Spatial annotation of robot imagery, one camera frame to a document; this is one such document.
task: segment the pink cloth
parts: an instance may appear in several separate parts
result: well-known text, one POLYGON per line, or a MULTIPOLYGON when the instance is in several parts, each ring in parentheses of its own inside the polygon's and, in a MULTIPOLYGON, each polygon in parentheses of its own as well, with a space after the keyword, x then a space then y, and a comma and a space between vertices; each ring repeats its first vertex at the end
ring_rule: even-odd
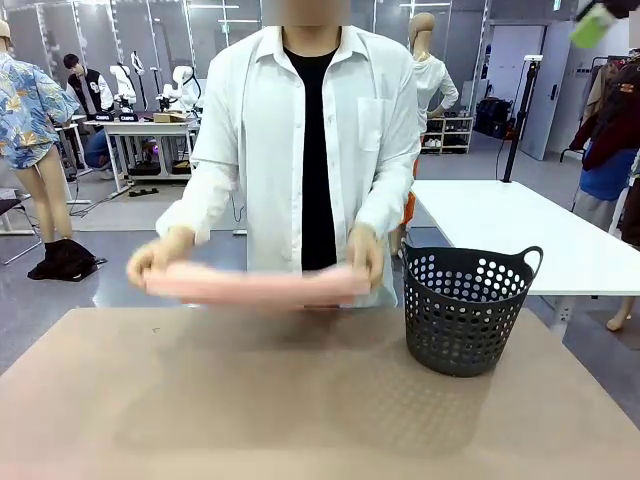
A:
POLYGON ((145 274, 147 292, 204 305, 326 306, 353 303, 367 295, 366 273, 332 267, 313 275, 222 272, 193 263, 175 263, 145 274))

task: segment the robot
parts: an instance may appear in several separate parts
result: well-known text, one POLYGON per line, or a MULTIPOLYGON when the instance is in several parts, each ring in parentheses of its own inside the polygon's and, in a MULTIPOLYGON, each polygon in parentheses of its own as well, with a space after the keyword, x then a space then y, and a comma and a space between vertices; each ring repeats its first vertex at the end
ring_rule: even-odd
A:
POLYGON ((161 112, 185 112, 189 115, 196 111, 196 104, 202 95, 202 89, 195 76, 193 67, 176 67, 173 71, 173 81, 178 85, 165 85, 162 94, 157 98, 160 101, 161 112))
POLYGON ((135 105, 137 98, 136 91, 133 88, 133 82, 129 76, 131 70, 129 67, 118 62, 117 65, 111 66, 109 71, 116 77, 118 82, 118 93, 114 95, 113 99, 122 111, 120 121, 137 122, 138 116, 133 112, 133 105, 135 105))

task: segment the floral shirt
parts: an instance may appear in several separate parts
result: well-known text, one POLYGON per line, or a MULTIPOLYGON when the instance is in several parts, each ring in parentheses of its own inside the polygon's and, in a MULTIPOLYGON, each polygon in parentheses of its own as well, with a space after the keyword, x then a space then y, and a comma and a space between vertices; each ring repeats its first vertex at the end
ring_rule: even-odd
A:
POLYGON ((58 141, 78 103, 38 67, 0 53, 0 157, 14 168, 35 164, 58 141))

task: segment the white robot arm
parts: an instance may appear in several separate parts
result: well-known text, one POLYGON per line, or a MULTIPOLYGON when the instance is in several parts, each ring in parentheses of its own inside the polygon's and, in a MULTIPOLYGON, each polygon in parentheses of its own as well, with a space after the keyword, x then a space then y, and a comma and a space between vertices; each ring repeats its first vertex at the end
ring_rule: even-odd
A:
POLYGON ((133 112, 133 105, 136 103, 136 91, 133 88, 133 82, 129 76, 131 70, 129 67, 118 63, 109 68, 112 75, 116 77, 118 82, 118 93, 113 97, 120 104, 120 108, 125 113, 133 112))
POLYGON ((160 103, 171 111, 191 112, 200 99, 202 93, 195 78, 193 67, 176 67, 173 71, 173 81, 178 88, 165 85, 160 103))

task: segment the black basket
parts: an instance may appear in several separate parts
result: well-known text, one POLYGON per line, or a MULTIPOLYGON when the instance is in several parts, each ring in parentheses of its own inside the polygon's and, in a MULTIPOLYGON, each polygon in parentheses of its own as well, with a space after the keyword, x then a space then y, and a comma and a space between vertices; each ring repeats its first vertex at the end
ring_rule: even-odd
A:
POLYGON ((404 245, 407 346, 430 369, 475 377, 493 368, 509 339, 543 252, 517 255, 404 245), (534 272, 524 258, 540 255, 534 272))

